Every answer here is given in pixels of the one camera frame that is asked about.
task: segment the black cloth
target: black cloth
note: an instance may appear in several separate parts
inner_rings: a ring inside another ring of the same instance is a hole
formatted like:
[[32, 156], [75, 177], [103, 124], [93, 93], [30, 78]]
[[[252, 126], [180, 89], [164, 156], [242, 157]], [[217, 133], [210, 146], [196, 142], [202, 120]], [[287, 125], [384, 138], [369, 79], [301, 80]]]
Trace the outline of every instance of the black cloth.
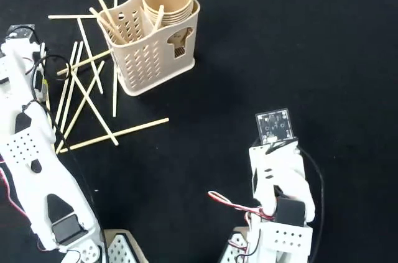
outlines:
[[[76, 22], [50, 21], [47, 15], [100, 8], [97, 0], [0, 1], [0, 34], [10, 24], [34, 23], [51, 52], [66, 57], [81, 39]], [[316, 262], [392, 262], [398, 215], [398, 0], [199, 2], [192, 70], [135, 98], [119, 88], [116, 119], [110, 59], [101, 74], [104, 95], [97, 88], [92, 92], [114, 131], [170, 118], [119, 137], [119, 147], [106, 141], [75, 151], [103, 227], [130, 230], [150, 262], [216, 262], [233, 227], [244, 220], [242, 212], [206, 192], [255, 204], [248, 156], [257, 137], [254, 115], [286, 107], [294, 134], [326, 183], [325, 231]], [[105, 50], [96, 22], [83, 23], [92, 52]], [[91, 76], [81, 74], [85, 84]], [[50, 81], [53, 112], [61, 89]], [[80, 100], [74, 93], [70, 113]], [[70, 143], [103, 134], [86, 106]], [[60, 158], [81, 183], [71, 158]], [[317, 205], [315, 240], [320, 188], [304, 162]], [[58, 262], [58, 253], [35, 250], [28, 223], [1, 204], [2, 261]]]

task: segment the perforated basket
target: perforated basket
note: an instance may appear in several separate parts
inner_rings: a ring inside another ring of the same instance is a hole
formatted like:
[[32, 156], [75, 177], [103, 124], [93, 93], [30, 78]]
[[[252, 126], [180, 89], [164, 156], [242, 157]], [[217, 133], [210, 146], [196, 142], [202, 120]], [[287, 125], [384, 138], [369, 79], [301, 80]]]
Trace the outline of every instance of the perforated basket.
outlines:
[[[200, 5], [194, 0], [192, 15], [183, 22], [152, 32], [154, 25], [143, 11], [142, 0], [128, 0], [109, 10], [121, 36], [128, 44], [120, 44], [100, 22], [106, 43], [118, 66], [118, 80], [128, 95], [137, 96], [191, 69], [195, 65], [193, 50]], [[100, 12], [107, 20], [104, 11]], [[175, 48], [167, 40], [187, 29], [185, 44]]]

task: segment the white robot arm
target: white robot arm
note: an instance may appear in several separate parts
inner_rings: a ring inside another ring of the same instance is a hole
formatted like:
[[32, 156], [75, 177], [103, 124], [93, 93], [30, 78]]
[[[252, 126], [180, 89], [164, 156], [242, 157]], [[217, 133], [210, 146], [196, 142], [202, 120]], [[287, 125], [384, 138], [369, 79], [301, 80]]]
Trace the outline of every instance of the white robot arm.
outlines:
[[[36, 102], [22, 110], [33, 100], [29, 65], [35, 62], [32, 51], [39, 51], [39, 46], [29, 40], [15, 40], [19, 39], [7, 40], [2, 45], [5, 56], [0, 59], [0, 154], [12, 175], [22, 210], [46, 250], [67, 253], [64, 262], [72, 257], [69, 262], [75, 263], [75, 252], [79, 261], [104, 263], [106, 252], [100, 226], [79, 185], [52, 149], [55, 134], [46, 112]], [[38, 76], [45, 82], [41, 68], [33, 77]], [[35, 90], [38, 98], [46, 96], [40, 95], [43, 87]], [[73, 212], [52, 222], [47, 206], [49, 195], [58, 196]]]
[[251, 147], [249, 155], [253, 198], [260, 206], [232, 205], [209, 192], [221, 203], [247, 212], [248, 229], [231, 235], [220, 263], [307, 263], [312, 243], [307, 223], [315, 218], [315, 204], [289, 112], [258, 114], [257, 124], [261, 143]]

